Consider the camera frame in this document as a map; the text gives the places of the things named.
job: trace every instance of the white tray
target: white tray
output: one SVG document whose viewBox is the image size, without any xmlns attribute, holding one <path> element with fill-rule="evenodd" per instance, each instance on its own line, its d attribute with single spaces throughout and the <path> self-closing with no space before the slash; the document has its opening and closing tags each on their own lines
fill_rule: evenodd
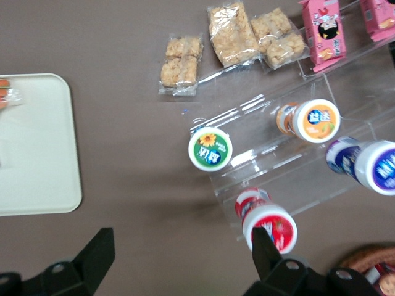
<svg viewBox="0 0 395 296">
<path fill-rule="evenodd" d="M 82 194 L 69 86 L 50 73 L 0 77 L 23 97 L 0 110 L 0 216 L 71 212 Z"/>
</svg>

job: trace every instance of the product label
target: product label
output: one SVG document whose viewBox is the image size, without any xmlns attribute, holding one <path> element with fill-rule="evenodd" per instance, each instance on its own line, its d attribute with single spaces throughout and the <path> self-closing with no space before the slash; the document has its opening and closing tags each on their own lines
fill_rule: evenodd
<svg viewBox="0 0 395 296">
<path fill-rule="evenodd" d="M 292 224 L 287 219 L 277 215 L 267 216 L 259 220 L 254 227 L 265 228 L 279 251 L 287 248 L 292 242 L 292 238 L 294 236 Z"/>
<path fill-rule="evenodd" d="M 395 188 L 395 149 L 381 155 L 374 166 L 373 180 L 382 189 Z"/>
<path fill-rule="evenodd" d="M 203 134 L 194 145 L 196 160 L 205 167 L 223 163 L 228 155 L 228 144 L 224 138 L 214 133 Z"/>
<path fill-rule="evenodd" d="M 236 199 L 235 210 L 244 220 L 246 215 L 256 207 L 271 201 L 270 196 L 261 188 L 251 188 L 243 191 Z"/>
<path fill-rule="evenodd" d="M 339 138 L 329 146 L 326 163 L 336 173 L 345 173 L 357 180 L 354 166 L 359 152 L 359 141 L 350 137 Z"/>
<path fill-rule="evenodd" d="M 303 129 L 314 139 L 325 139 L 332 136 L 339 118 L 332 108 L 325 105 L 312 107 L 303 120 Z"/>
<path fill-rule="evenodd" d="M 292 127 L 293 113 L 296 110 L 297 103 L 289 103 L 280 109 L 277 115 L 278 129 L 288 135 L 295 134 Z"/>
</svg>

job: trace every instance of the screw hole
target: screw hole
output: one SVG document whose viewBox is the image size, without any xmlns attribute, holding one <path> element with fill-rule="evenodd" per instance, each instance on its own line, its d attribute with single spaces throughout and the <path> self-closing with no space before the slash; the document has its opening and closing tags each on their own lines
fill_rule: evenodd
<svg viewBox="0 0 395 296">
<path fill-rule="evenodd" d="M 0 285 L 7 284 L 10 278 L 8 276 L 0 277 Z"/>
<path fill-rule="evenodd" d="M 285 263 L 286 267 L 288 267 L 291 270 L 298 270 L 299 269 L 299 265 L 295 262 L 295 261 L 288 261 L 287 263 Z"/>
<path fill-rule="evenodd" d="M 345 270 L 337 270 L 336 275 L 341 278 L 341 279 L 345 279 L 345 280 L 350 280 L 352 279 L 351 274 L 349 274 L 347 271 Z"/>
<path fill-rule="evenodd" d="M 62 264 L 57 264 L 53 267 L 52 273 L 59 273 L 64 270 L 64 266 Z"/>
</svg>

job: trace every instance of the bottle lid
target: bottle lid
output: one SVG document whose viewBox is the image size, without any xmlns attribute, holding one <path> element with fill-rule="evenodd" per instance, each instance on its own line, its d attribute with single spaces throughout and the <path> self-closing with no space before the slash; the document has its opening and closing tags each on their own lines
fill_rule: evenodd
<svg viewBox="0 0 395 296">
<path fill-rule="evenodd" d="M 341 117 L 334 103 L 314 99 L 301 104 L 293 117 L 295 134 L 311 143 L 327 142 L 338 132 Z"/>
<path fill-rule="evenodd" d="M 355 161 L 358 181 L 383 195 L 395 195 L 395 143 L 378 141 L 363 148 Z"/>
<path fill-rule="evenodd" d="M 297 241 L 296 223 L 279 205 L 267 204 L 249 212 L 243 222 L 243 234 L 252 250 L 252 229 L 263 227 L 281 254 L 290 253 Z"/>
<path fill-rule="evenodd" d="M 199 128 L 189 141 L 189 157 L 202 171 L 218 171 L 228 164 L 233 146 L 229 136 L 218 128 Z"/>
</svg>

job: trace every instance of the pink snack box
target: pink snack box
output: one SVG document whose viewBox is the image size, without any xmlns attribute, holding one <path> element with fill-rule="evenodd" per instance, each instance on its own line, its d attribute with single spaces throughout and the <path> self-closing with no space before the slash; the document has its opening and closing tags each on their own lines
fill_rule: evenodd
<svg viewBox="0 0 395 296">
<path fill-rule="evenodd" d="M 302 16 L 314 72 L 346 56 L 338 0 L 303 0 Z"/>
<path fill-rule="evenodd" d="M 360 0 L 360 6 L 372 40 L 395 35 L 395 0 Z"/>
</svg>

